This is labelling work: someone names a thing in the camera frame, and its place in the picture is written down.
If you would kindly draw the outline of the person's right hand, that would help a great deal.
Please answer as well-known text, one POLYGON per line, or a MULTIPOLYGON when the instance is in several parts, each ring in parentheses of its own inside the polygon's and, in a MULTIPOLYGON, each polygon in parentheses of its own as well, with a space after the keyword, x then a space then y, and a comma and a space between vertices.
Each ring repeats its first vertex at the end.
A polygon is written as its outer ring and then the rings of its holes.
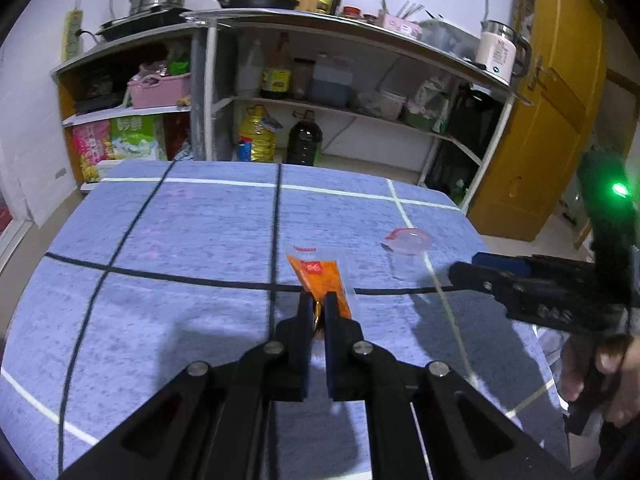
POLYGON ((590 364, 610 386, 617 384, 606 402, 603 419, 623 428, 639 416, 639 336, 611 338, 597 346, 592 340, 569 336, 561 352, 560 395, 576 401, 586 386, 590 364))

